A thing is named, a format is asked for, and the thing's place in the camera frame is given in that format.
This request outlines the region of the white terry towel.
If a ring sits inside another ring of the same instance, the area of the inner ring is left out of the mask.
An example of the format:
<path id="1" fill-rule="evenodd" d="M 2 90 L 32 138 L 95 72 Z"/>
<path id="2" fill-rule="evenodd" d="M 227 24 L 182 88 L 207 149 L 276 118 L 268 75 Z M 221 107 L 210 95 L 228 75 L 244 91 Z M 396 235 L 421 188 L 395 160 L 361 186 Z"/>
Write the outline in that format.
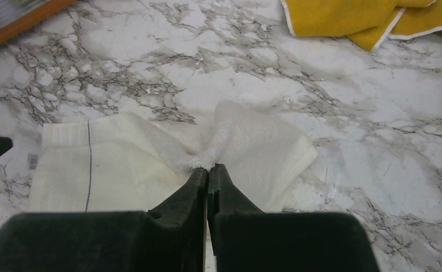
<path id="1" fill-rule="evenodd" d="M 135 113 L 46 124 L 27 211 L 152 209 L 196 168 L 223 164 L 263 211 L 279 212 L 318 151 L 296 126 L 221 101 L 206 126 L 160 126 Z"/>

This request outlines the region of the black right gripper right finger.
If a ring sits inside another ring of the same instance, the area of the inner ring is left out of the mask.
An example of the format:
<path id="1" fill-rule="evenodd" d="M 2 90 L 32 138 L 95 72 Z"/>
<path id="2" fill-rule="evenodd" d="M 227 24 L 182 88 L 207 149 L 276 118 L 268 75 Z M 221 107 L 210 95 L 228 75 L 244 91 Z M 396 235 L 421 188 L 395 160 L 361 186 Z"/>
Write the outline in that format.
<path id="1" fill-rule="evenodd" d="M 367 233 L 343 212 L 263 212 L 209 171 L 207 220 L 217 271 L 379 271 Z"/>

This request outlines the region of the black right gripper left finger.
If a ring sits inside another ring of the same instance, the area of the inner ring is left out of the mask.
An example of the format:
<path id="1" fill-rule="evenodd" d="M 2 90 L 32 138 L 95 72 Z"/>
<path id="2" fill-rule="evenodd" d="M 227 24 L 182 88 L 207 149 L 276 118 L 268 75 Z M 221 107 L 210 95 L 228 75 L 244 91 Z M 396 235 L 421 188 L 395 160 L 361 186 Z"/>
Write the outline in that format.
<path id="1" fill-rule="evenodd" d="M 26 213 L 0 228 L 0 271 L 204 271 L 208 174 L 148 211 Z"/>

